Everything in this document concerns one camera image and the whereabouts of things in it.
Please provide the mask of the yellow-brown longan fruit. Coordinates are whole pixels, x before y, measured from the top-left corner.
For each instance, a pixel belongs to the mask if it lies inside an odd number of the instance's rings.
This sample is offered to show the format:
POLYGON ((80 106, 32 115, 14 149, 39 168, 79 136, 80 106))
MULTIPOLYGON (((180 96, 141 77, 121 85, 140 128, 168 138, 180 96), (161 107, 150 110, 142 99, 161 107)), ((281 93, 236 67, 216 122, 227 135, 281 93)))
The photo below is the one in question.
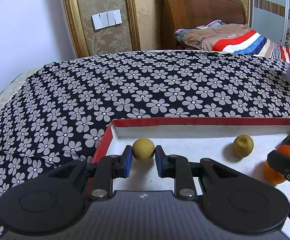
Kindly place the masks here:
POLYGON ((245 158, 250 155, 253 149, 254 141, 249 135, 239 135, 233 142, 234 153, 240 158, 245 158))
POLYGON ((132 145, 133 157, 141 162, 148 161, 154 156, 154 143, 147 138, 139 138, 132 145))

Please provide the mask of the red shallow box tray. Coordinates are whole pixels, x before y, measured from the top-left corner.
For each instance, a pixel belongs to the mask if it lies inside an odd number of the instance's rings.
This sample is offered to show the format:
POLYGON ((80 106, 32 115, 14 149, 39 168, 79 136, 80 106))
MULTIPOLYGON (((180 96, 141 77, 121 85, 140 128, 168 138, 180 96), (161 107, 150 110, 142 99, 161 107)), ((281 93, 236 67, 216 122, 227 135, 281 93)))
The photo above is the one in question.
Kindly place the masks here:
MULTIPOLYGON (((228 118, 226 125, 216 120, 166 118, 122 119, 112 121, 99 142, 93 161, 107 155, 120 155, 139 138, 161 145, 167 155, 179 154, 189 161, 210 158, 241 173, 264 181, 262 163, 266 154, 290 134, 290 119, 228 118), (242 134, 254 141, 245 158, 233 150, 242 134)), ((118 178, 113 189, 121 206, 101 206, 99 217, 91 216, 86 229, 88 239, 230 239, 197 210, 172 197, 174 183, 158 176, 155 161, 133 160, 128 178, 118 178)))

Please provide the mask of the large orange tangerine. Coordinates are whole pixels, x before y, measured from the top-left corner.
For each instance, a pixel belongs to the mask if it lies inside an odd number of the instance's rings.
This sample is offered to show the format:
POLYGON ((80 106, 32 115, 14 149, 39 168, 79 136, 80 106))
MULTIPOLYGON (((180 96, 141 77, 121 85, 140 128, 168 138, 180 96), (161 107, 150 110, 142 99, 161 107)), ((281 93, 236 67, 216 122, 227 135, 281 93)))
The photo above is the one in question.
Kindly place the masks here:
POLYGON ((265 161, 263 166, 263 174, 266 180, 272 185, 278 185, 286 181, 284 176, 280 172, 271 168, 267 161, 265 161))

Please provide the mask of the white wall switch panel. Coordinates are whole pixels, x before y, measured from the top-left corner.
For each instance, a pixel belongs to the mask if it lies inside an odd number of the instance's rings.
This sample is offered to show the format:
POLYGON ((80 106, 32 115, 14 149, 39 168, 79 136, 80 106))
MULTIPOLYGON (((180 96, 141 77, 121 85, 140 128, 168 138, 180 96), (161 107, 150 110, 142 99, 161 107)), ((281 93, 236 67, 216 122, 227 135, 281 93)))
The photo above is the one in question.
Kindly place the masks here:
POLYGON ((94 14, 91 16, 91 20, 95 30, 100 30, 123 23, 119 9, 94 14))

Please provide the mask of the striped folded blanket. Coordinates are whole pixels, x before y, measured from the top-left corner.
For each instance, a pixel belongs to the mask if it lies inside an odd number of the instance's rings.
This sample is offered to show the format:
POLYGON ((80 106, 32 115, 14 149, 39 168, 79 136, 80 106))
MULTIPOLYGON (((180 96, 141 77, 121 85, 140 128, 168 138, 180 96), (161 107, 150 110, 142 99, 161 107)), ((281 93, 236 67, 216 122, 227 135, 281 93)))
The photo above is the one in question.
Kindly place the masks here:
POLYGON ((290 62, 290 49, 264 37, 247 24, 215 20, 195 29, 179 29, 175 39, 185 48, 245 54, 290 62))

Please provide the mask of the glass wardrobe sliding door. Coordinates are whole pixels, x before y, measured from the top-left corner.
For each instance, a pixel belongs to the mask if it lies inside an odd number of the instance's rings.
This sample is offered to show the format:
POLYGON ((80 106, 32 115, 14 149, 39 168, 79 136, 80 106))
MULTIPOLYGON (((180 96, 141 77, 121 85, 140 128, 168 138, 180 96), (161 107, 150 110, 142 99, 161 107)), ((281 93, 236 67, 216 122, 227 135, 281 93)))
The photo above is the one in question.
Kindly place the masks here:
POLYGON ((252 28, 290 48, 290 0, 252 0, 252 28))

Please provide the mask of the gold wall frame moulding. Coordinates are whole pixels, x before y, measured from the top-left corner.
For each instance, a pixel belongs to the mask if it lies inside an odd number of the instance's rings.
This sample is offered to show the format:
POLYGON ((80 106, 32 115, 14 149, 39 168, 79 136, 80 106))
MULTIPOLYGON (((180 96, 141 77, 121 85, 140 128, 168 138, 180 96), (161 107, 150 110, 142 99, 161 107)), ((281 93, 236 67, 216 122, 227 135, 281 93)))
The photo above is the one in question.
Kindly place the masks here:
POLYGON ((63 0, 77 57, 140 50, 134 0, 63 0))

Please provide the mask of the brown wooden headboard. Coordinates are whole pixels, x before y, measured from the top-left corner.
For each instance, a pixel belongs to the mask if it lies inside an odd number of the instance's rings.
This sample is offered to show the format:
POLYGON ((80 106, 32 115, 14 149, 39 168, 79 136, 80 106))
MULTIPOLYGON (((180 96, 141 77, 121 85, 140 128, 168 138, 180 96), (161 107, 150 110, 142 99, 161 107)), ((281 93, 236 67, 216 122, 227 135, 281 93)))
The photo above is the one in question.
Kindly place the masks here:
POLYGON ((161 49, 176 49, 178 29, 194 29, 214 20, 246 24, 241 0, 163 0, 160 16, 161 49))

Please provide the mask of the black white floral tablecloth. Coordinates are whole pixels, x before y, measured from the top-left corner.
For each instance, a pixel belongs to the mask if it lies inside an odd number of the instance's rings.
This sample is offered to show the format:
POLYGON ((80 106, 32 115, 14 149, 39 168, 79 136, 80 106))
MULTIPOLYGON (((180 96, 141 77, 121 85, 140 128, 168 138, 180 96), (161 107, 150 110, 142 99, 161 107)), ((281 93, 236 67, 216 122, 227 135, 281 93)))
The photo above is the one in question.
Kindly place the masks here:
POLYGON ((91 159, 113 119, 290 118, 287 68, 284 60, 198 51, 47 64, 0 104, 0 196, 71 160, 91 159))

